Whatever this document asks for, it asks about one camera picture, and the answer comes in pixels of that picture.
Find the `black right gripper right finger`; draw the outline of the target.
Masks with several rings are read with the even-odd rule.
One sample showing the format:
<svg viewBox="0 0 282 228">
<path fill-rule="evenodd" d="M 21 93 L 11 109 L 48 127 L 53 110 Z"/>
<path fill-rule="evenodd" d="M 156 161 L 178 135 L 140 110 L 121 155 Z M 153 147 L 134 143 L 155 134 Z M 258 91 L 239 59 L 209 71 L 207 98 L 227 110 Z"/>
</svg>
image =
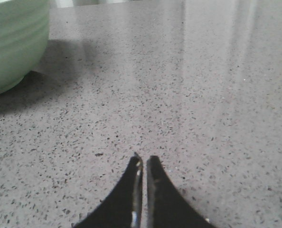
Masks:
<svg viewBox="0 0 282 228">
<path fill-rule="evenodd" d="M 165 173 L 158 156 L 147 161 L 149 228 L 212 228 L 182 197 Z"/>
</svg>

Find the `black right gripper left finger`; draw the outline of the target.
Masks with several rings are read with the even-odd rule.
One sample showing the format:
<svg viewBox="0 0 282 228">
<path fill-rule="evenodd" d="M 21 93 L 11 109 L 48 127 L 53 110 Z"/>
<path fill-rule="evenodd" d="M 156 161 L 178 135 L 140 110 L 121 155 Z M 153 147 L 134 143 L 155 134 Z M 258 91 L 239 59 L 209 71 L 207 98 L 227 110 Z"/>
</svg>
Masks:
<svg viewBox="0 0 282 228">
<path fill-rule="evenodd" d="M 135 153 L 109 195 L 75 228 L 139 228 L 142 213 L 143 161 Z"/>
</svg>

